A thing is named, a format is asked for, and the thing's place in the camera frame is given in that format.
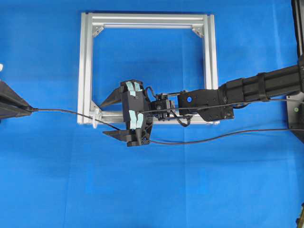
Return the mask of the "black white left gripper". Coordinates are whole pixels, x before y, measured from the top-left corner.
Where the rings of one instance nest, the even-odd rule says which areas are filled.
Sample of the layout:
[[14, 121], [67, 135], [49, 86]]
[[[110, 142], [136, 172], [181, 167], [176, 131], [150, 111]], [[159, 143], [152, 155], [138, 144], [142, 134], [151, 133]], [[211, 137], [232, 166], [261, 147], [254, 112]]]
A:
[[[2, 70], [3, 64], [0, 64], [0, 72]], [[3, 80], [0, 81], [0, 101], [1, 120], [29, 116], [33, 112], [33, 107], [11, 89]]]

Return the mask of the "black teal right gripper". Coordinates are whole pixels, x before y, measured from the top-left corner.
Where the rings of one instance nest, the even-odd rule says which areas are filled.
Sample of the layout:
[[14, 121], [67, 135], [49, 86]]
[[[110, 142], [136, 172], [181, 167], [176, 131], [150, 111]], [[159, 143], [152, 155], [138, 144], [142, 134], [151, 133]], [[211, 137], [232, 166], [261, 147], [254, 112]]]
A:
[[103, 134], [126, 142], [128, 147], [148, 145], [153, 117], [143, 113], [150, 110], [150, 100], [143, 83], [138, 80], [121, 82], [120, 87], [116, 88], [100, 106], [107, 107], [121, 102], [126, 130], [103, 131]]

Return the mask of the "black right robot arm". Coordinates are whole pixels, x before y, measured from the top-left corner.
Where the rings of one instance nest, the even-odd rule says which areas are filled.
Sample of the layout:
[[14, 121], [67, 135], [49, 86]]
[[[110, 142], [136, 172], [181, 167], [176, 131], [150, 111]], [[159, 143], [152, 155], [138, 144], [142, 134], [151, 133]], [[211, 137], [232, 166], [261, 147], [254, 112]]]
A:
[[107, 136], [126, 142], [128, 147], [151, 143], [153, 120], [175, 119], [188, 127], [194, 115], [212, 122], [234, 118], [234, 109], [249, 103], [269, 102], [272, 97], [304, 90], [304, 58], [297, 65], [268, 73], [259, 73], [249, 78], [240, 78], [224, 83], [218, 89], [198, 89], [177, 93], [153, 94], [151, 87], [144, 87], [138, 80], [120, 83], [101, 104], [107, 107], [121, 103], [126, 129], [104, 131]]

